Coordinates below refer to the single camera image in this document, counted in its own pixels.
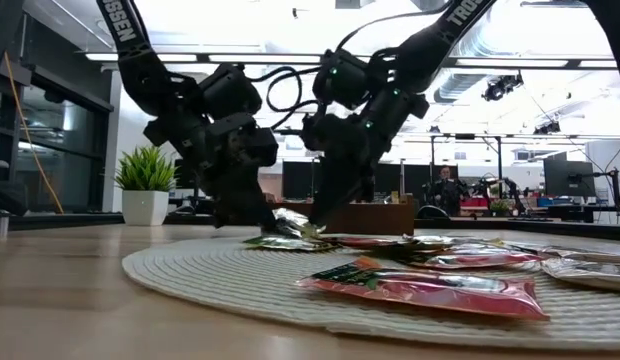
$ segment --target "round placemat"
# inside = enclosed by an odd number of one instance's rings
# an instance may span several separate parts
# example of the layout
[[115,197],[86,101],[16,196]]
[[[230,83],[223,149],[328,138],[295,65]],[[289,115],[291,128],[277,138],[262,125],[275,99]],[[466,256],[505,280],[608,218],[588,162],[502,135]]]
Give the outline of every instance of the round placemat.
[[[123,259],[126,274],[159,292],[235,313],[337,333],[440,344],[537,349],[620,350],[620,294],[551,278],[537,264],[470,273],[534,277],[549,322],[520,321],[359,299],[294,283],[360,254],[248,249],[245,238],[187,240]],[[393,262],[385,265],[399,267]]]

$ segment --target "ceiling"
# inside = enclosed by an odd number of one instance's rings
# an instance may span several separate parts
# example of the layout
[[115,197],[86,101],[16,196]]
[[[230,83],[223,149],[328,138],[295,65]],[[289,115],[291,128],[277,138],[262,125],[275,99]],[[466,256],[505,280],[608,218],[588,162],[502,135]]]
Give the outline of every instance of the ceiling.
[[[137,0],[157,51],[322,53],[352,29],[395,14],[436,8],[445,0]],[[292,16],[296,7],[297,17]],[[26,11],[76,44],[82,51],[113,51],[96,0],[27,0]],[[356,54],[396,46],[431,24],[436,16],[395,20],[370,26],[349,42]],[[522,7],[501,0],[460,42],[456,56],[578,57],[611,56],[607,40],[586,8]],[[264,67],[249,66],[260,73]],[[400,136],[427,132],[527,133],[558,119],[564,133],[620,134],[620,80],[616,71],[522,72],[525,86],[498,102],[481,94],[495,71],[445,70],[427,95],[430,111],[410,118]],[[312,77],[304,81],[304,98]],[[275,91],[275,102],[289,103],[294,82]],[[332,109],[346,114],[344,109]],[[262,111],[268,126],[279,115]],[[288,124],[300,127],[302,115]]]

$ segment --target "computer monitor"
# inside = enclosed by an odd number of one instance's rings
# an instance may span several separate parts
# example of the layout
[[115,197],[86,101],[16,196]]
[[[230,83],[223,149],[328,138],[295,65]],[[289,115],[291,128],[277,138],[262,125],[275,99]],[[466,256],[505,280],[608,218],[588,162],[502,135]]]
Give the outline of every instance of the computer monitor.
[[543,161],[543,171],[548,196],[597,196],[592,163],[546,159]]
[[174,165],[177,167],[174,174],[177,180],[177,189],[197,188],[197,177],[194,171],[192,171],[192,168],[190,168],[183,159],[175,160]]

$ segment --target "person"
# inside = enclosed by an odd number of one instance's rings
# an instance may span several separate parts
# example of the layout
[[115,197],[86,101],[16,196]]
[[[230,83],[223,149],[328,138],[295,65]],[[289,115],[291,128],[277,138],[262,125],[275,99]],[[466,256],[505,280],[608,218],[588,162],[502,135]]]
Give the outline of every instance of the person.
[[445,166],[439,171],[439,180],[434,183],[432,190],[436,206],[448,216],[459,216],[465,191],[460,181],[450,178],[449,167]]

